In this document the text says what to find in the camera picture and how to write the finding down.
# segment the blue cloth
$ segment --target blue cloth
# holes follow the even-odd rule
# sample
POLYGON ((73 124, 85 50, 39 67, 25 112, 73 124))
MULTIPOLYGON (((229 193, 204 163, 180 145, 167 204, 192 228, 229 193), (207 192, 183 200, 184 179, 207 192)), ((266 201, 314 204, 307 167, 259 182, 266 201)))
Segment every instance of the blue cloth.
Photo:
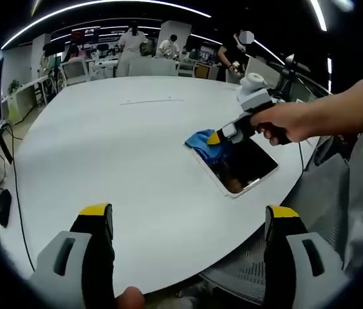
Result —
POLYGON ((207 140, 213 133, 214 130, 199 131, 185 141, 185 144, 193 148, 206 164, 218 163, 227 154, 223 144, 207 145, 207 140))

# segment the white shirt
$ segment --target white shirt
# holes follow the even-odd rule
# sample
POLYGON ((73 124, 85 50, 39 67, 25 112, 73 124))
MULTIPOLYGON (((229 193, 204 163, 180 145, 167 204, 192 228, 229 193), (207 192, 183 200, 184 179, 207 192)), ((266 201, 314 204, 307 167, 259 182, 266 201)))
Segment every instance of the white shirt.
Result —
POLYGON ((173 57, 179 53, 180 49, 177 43, 170 40, 164 40, 158 48, 159 56, 167 57, 169 59, 173 59, 173 57))
POLYGON ((133 36, 131 29, 120 37, 118 43, 124 45, 123 52, 130 51, 133 53, 140 53, 140 44, 147 42, 144 33, 137 30, 137 35, 133 36))

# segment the yellow trim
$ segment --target yellow trim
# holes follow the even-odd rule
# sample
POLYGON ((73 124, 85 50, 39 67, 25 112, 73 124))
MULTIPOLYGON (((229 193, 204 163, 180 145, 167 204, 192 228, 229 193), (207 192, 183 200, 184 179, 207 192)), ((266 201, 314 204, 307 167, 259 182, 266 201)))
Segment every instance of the yellow trim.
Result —
POLYGON ((207 140, 207 145, 218 145, 220 144, 220 138, 217 132, 214 132, 210 135, 209 139, 207 140))
POLYGON ((108 206, 108 203, 97 204, 92 206, 87 206, 85 209, 80 211, 79 215, 84 216, 104 216, 104 210, 108 206))
POLYGON ((273 205, 269 205, 268 207, 270 207, 273 210, 273 217, 275 218, 299 217, 299 214, 297 212, 288 207, 273 206, 273 205))

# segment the woman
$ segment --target woman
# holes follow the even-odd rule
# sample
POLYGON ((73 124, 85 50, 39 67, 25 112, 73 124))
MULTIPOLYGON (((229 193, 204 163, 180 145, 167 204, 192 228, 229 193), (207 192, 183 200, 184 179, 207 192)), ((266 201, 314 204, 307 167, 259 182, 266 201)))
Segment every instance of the woman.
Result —
POLYGON ((147 42, 144 33, 138 31, 135 21, 130 23, 128 31, 119 40, 120 58, 117 65, 117 77, 129 76, 129 63, 131 59, 140 57, 140 45, 147 42))
POLYGON ((72 44, 68 48, 66 58, 64 58, 63 62, 68 62, 70 59, 78 56, 79 56, 79 48, 77 47, 76 44, 72 44))
POLYGON ((235 31, 229 35, 219 49, 218 56, 221 67, 217 80, 239 84, 240 79, 245 73, 245 64, 247 63, 246 47, 239 41, 239 35, 243 30, 235 31))

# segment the white round table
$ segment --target white round table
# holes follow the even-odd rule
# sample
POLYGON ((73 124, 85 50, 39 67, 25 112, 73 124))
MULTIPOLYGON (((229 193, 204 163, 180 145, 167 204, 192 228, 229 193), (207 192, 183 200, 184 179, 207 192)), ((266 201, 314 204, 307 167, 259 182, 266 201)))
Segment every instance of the white round table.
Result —
MULTIPOLYGON (((26 241, 33 263, 81 209, 113 205, 116 295, 153 292, 219 261, 265 220, 301 174, 297 144, 272 147, 279 164, 238 198, 220 190, 184 141, 241 113, 236 85, 183 77, 125 77, 64 88, 39 115, 15 154, 26 241)), ((304 162, 317 140, 302 143, 304 162)), ((32 273, 13 196, 1 241, 23 277, 32 273)))

